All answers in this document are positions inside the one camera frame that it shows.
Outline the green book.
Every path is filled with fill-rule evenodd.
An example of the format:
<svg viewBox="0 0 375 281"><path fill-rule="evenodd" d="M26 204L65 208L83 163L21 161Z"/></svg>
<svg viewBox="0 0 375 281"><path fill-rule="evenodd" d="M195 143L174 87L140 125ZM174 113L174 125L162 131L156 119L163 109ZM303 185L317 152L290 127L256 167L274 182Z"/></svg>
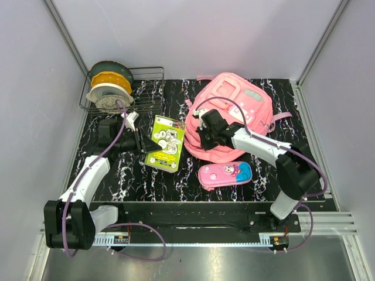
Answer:
<svg viewBox="0 0 375 281"><path fill-rule="evenodd" d="M186 124L162 115L156 115L151 139L162 149L146 155L145 165L165 172L178 170Z"/></svg>

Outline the pink student backpack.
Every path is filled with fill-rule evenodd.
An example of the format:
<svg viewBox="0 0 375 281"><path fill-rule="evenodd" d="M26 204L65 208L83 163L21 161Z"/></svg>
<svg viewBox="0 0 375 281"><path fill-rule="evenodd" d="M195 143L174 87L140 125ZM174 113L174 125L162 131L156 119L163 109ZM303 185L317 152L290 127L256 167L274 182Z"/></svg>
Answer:
<svg viewBox="0 0 375 281"><path fill-rule="evenodd" d="M232 103L226 101L229 98L241 107L248 129L267 135L275 129L275 122L282 118L291 117L289 112L273 114L272 99L261 88L234 73L221 73L212 79L195 97L194 102L186 100L189 112L185 119L184 146L194 157L212 163L227 163L236 160L244 154L242 150L230 149L227 146L217 146L205 151L200 144L200 137L196 132L199 120L193 117L193 113L204 102L202 108L216 109L229 123L243 123L240 110Z"/></svg>

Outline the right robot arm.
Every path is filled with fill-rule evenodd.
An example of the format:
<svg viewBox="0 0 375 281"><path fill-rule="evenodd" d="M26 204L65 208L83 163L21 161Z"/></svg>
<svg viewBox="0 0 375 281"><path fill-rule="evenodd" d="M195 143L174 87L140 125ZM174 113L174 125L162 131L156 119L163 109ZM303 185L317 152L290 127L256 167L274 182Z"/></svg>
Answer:
<svg viewBox="0 0 375 281"><path fill-rule="evenodd" d="M318 165L308 157L309 148L273 140L250 131L245 124L228 124L216 109L199 109L193 117L199 120L196 132L204 150L226 146L252 154L276 168L281 191L270 207L272 214L266 217L266 225L273 232L285 228L287 217L321 178Z"/></svg>

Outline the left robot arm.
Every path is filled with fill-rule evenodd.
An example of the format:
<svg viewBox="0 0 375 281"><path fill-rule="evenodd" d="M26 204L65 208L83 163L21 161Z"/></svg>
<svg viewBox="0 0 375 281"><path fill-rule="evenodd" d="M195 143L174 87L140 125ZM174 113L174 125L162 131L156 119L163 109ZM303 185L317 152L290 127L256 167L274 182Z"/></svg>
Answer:
<svg viewBox="0 0 375 281"><path fill-rule="evenodd" d="M71 186L43 209L46 245L55 249L88 250L96 234L109 227L115 232L126 226L126 217L114 205L90 211L90 203L102 179L117 157L126 152L151 153L162 148L138 128L125 122L103 119L98 124L98 139Z"/></svg>

